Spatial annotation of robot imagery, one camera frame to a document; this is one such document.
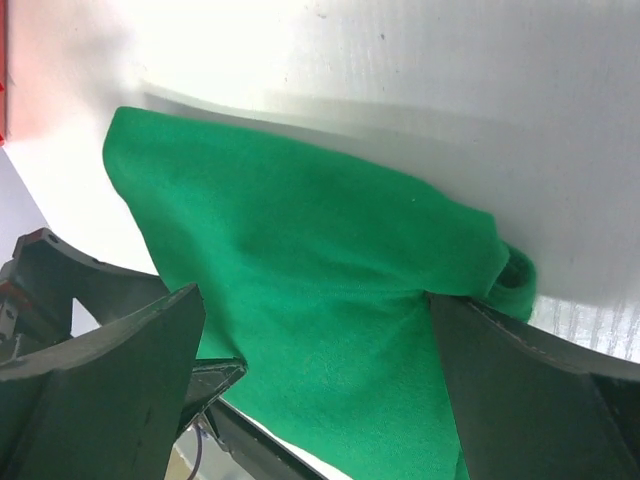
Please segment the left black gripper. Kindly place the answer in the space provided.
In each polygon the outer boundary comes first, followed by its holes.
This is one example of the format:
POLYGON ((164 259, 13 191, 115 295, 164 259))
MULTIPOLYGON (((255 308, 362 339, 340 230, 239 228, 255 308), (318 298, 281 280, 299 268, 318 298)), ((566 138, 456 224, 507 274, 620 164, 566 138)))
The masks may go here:
POLYGON ((22 235, 1 268, 1 361, 71 339, 74 302, 103 326, 164 296, 160 277, 99 261, 47 228, 22 235))

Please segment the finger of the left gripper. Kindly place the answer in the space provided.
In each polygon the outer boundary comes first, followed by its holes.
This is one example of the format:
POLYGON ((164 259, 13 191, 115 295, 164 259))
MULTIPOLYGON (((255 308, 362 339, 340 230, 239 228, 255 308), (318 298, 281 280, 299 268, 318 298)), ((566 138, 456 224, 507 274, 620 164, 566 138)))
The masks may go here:
POLYGON ((247 372, 240 358, 196 359, 191 371, 179 429, 186 430, 247 372))

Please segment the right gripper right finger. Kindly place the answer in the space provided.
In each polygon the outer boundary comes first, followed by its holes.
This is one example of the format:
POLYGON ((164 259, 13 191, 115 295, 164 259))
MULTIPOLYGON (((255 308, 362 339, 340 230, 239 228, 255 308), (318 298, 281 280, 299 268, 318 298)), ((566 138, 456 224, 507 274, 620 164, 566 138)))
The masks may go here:
POLYGON ((638 364, 468 299, 429 300, 471 478, 638 478, 638 364))

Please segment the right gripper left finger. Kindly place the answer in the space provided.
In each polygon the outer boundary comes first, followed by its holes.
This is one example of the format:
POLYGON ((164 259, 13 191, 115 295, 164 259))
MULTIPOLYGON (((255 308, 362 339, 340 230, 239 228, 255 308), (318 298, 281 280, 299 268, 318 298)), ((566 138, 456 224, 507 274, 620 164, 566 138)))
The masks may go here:
POLYGON ((163 478, 204 317, 189 285, 2 364, 2 478, 163 478))

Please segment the green t shirt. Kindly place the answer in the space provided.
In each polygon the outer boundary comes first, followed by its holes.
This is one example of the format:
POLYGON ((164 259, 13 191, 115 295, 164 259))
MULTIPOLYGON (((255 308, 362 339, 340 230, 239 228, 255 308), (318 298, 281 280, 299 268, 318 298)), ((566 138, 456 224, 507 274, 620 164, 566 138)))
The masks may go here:
POLYGON ((528 320, 532 261, 494 218, 404 173, 266 132, 117 109, 103 162, 226 400, 354 479, 464 479, 430 294, 528 320))

